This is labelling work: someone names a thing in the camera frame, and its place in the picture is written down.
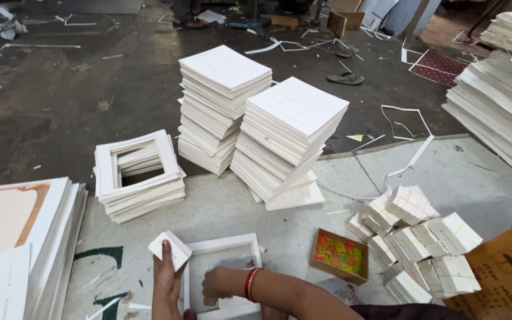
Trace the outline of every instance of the woman's arm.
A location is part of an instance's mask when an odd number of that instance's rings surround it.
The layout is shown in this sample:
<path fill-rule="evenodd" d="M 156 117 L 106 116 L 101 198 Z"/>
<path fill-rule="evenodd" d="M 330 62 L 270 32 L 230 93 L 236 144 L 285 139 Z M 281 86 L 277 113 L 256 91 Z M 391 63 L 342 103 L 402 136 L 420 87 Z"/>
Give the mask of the woman's arm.
<path fill-rule="evenodd" d="M 206 273 L 203 294 L 210 298 L 230 295 L 245 297 L 246 270 L 217 267 Z M 255 302 L 285 312 L 298 320 L 362 319 L 349 306 L 326 290 L 307 281 L 267 270 L 252 279 L 252 299 Z"/>

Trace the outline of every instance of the red bangle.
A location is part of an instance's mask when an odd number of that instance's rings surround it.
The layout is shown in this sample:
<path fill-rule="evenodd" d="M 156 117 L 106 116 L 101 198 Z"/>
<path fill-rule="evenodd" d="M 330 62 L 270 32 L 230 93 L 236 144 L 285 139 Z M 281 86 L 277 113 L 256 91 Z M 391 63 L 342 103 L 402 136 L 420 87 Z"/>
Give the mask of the red bangle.
<path fill-rule="evenodd" d="M 244 296 L 250 302 L 254 302 L 252 299 L 252 280 L 254 279 L 256 273 L 260 270 L 262 270 L 262 268 L 254 268 L 250 270 L 250 272 L 248 272 L 248 276 L 246 276 L 246 282 L 244 283 Z"/>

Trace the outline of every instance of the green paint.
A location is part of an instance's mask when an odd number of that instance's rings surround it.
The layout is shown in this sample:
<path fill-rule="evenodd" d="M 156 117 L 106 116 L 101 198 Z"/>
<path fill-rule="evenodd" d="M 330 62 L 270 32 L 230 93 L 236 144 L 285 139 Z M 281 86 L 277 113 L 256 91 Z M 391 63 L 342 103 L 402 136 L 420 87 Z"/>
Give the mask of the green paint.
<path fill-rule="evenodd" d="M 84 258 L 84 257 L 89 257 L 89 256 L 96 256 L 96 255 L 106 255 L 106 256 L 110 256 L 110 257 L 116 259 L 116 266 L 119 269 L 122 267 L 122 256 L 124 255 L 124 246 L 97 248 L 97 249 L 92 249 L 92 250 L 76 253 L 75 260 Z"/>
<path fill-rule="evenodd" d="M 126 295 L 127 295 L 127 292 L 120 293 L 119 295 L 113 295 L 113 296 L 108 297 L 108 298 L 96 300 L 94 302 L 94 304 L 95 305 L 105 306 L 108 303 L 110 303 L 110 301 L 112 301 L 112 300 L 114 300 L 116 298 L 120 298 L 120 299 L 124 298 Z M 119 302 L 120 302 L 120 300 L 116 301 L 116 303 L 114 303 L 113 305 L 108 307 L 108 309 L 105 309 L 104 312 L 102 312 L 102 320 L 116 320 L 116 318 L 118 317 L 118 304 L 119 304 Z"/>

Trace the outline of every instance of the concrete floor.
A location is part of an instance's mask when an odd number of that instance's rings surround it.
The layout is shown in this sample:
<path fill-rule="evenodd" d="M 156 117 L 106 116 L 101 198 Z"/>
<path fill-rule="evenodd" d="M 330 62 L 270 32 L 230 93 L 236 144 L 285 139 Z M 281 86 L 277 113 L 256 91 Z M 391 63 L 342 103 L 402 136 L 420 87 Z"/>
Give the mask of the concrete floor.
<path fill-rule="evenodd" d="M 368 149 L 356 154 L 323 156 L 314 167 L 318 181 L 347 196 L 378 196 L 384 176 L 404 167 L 422 141 Z M 390 185 L 419 185 L 442 215 L 456 211 L 485 240 L 512 224 L 512 169 L 472 138 L 434 139 L 416 163 L 418 170 L 390 179 Z M 96 198 L 88 200 L 67 291 L 64 319 L 84 319 L 112 297 L 133 292 L 132 303 L 151 305 L 153 261 L 147 245 L 167 229 L 184 243 L 255 232 L 263 265 L 327 287 L 340 298 L 356 295 L 364 303 L 394 304 L 382 286 L 382 270 L 370 261 L 369 281 L 347 287 L 343 280 L 308 266 L 317 228 L 358 240 L 345 222 L 359 209 L 359 201 L 322 189 L 325 203 L 266 212 L 254 203 L 248 188 L 234 173 L 221 178 L 209 174 L 185 179 L 187 198 L 178 204 L 117 225 L 109 221 Z M 349 209 L 350 212 L 326 215 Z M 197 312 L 209 308 L 200 298 L 202 275 L 217 265 L 241 268 L 251 259 L 249 247 L 193 257 L 191 305 Z M 129 309 L 128 301 L 109 309 L 104 320 L 137 319 L 148 310 Z"/>
<path fill-rule="evenodd" d="M 90 174 L 97 144 L 159 129 L 166 129 L 173 136 L 178 134 L 180 58 L 221 44 L 244 52 L 271 43 L 243 30 L 174 30 L 171 24 L 157 23 L 164 14 L 169 13 L 167 18 L 172 15 L 166 4 L 156 0 L 146 0 L 145 4 L 135 16 L 79 15 L 71 21 L 97 22 L 96 26 L 30 24 L 30 33 L 14 40 L 30 44 L 79 44 L 80 49 L 6 48 L 1 52 L 0 184 L 68 176 L 93 187 Z M 19 16 L 31 22 L 52 19 L 33 14 Z M 310 40 L 300 39 L 303 32 L 285 31 L 274 36 L 311 44 Z M 400 62 L 400 41 L 381 41 L 360 30 L 346 32 L 344 41 L 357 46 L 364 59 L 342 60 L 353 72 L 365 77 L 360 86 L 327 82 L 325 76 L 343 73 L 345 69 L 340 58 L 320 48 L 292 52 L 277 48 L 251 56 L 271 67 L 276 81 L 295 76 L 351 102 L 337 132 L 327 141 L 324 154 L 341 153 L 361 145 L 345 137 L 353 133 L 386 134 L 372 146 L 395 142 L 380 112 L 381 104 L 419 108 L 435 135 L 466 132 L 441 108 L 447 87 L 408 72 L 408 66 Z M 124 57 L 102 60 L 117 54 Z M 387 115 L 413 133 L 425 132 L 422 122 L 409 113 L 387 111 Z M 397 134 L 408 135 L 401 127 L 395 130 Z M 206 172 L 182 158 L 179 163 L 188 175 Z"/>

